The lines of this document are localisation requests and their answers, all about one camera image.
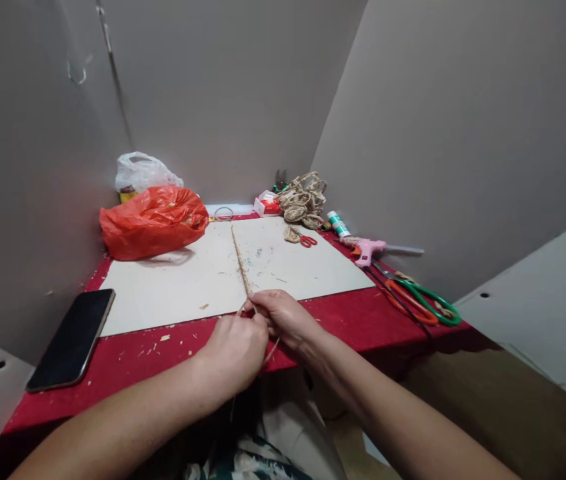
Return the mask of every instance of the patterned clothing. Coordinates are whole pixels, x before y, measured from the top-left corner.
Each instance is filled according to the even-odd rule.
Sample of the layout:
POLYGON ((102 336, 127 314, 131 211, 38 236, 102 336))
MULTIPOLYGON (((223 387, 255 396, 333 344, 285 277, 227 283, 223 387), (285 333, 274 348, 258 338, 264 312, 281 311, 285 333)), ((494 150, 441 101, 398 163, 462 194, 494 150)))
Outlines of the patterned clothing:
POLYGON ((244 436, 236 450, 215 458, 215 449, 201 467, 190 463, 183 480, 311 480, 295 467, 280 450, 261 437, 244 436))

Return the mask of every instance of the red plastic bag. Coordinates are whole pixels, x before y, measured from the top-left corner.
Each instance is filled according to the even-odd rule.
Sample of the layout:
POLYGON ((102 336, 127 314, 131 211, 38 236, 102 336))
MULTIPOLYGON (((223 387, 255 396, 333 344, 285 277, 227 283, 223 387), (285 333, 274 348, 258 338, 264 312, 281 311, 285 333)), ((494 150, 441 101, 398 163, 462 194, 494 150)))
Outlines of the red plastic bag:
POLYGON ((122 205, 101 209, 103 240, 116 260, 138 260, 195 242, 205 233, 209 214, 189 189, 150 187, 122 205))

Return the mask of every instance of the smartphone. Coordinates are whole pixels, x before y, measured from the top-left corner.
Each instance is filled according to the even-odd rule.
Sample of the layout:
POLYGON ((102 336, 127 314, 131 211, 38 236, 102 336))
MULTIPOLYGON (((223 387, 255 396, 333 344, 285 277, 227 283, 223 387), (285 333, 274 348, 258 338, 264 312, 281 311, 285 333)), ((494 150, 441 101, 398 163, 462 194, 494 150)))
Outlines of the smartphone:
POLYGON ((25 390, 37 392, 82 380, 114 300, 114 290, 81 293, 71 304, 25 390))

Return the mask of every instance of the hot glue gun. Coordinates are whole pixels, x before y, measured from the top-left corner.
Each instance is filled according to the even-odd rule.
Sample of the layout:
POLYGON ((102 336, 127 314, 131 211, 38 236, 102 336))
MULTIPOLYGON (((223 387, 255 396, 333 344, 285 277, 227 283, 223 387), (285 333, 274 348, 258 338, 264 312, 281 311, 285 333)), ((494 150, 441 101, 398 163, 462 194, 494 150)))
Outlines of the hot glue gun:
POLYGON ((364 268, 371 264, 371 257, 374 252, 393 251, 397 253, 408 253, 411 255, 422 255, 425 253, 423 249, 412 247, 398 247, 396 245, 388 245, 382 240, 370 240, 360 237, 343 237, 340 239, 343 245, 354 248, 354 255, 360 255, 360 258, 354 262, 357 267, 364 268))

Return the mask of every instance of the glue stick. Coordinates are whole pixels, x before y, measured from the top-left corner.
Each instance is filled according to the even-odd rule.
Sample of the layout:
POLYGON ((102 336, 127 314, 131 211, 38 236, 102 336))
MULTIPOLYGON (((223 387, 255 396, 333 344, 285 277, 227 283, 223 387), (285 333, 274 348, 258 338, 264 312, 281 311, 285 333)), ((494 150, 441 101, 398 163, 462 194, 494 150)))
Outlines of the glue stick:
POLYGON ((338 233, 338 236, 340 238, 348 237, 351 235, 351 233, 349 232, 349 230, 347 230, 347 227, 345 226, 345 222, 343 222, 341 218, 338 216, 338 213, 332 210, 327 214, 327 216, 329 218, 329 222, 331 223, 331 228, 334 230, 334 232, 338 233))

